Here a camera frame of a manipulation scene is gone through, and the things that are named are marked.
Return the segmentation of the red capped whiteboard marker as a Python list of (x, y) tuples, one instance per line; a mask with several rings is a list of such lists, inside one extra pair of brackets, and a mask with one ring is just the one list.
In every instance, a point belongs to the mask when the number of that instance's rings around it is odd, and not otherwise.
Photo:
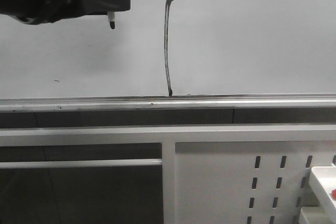
[(331, 197), (332, 199), (336, 200), (336, 189), (332, 190)]

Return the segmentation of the white metal pegboard stand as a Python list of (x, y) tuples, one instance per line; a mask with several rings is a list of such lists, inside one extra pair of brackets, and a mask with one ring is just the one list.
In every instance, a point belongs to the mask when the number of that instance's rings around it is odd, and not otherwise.
[(334, 125), (1, 130), (1, 223), (298, 223)]

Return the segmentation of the white upper plastic tray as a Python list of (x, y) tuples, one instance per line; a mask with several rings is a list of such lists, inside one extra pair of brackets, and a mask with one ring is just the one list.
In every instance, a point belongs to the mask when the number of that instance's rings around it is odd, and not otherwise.
[(320, 206), (332, 223), (335, 223), (335, 166), (315, 166), (311, 169), (309, 185), (318, 198)]

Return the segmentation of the white plastic tray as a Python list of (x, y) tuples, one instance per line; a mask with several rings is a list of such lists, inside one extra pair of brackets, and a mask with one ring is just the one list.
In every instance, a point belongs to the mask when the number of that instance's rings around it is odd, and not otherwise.
[(322, 207), (302, 207), (299, 216), (300, 224), (332, 224)]
[(309, 185), (318, 198), (320, 206), (332, 223), (335, 223), (335, 166), (315, 166), (311, 169)]

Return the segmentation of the white lower plastic tray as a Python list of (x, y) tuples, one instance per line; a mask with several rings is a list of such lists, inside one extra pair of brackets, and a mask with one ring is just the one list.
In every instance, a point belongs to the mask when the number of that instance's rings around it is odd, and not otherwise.
[(299, 216), (300, 224), (332, 224), (322, 207), (302, 207)]

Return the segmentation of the white whiteboard with aluminium frame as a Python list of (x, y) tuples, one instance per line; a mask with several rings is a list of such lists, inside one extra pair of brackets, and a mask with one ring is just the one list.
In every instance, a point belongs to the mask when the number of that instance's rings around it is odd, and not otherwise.
[(115, 24), (1, 16), (1, 98), (335, 93), (335, 0), (131, 0)]

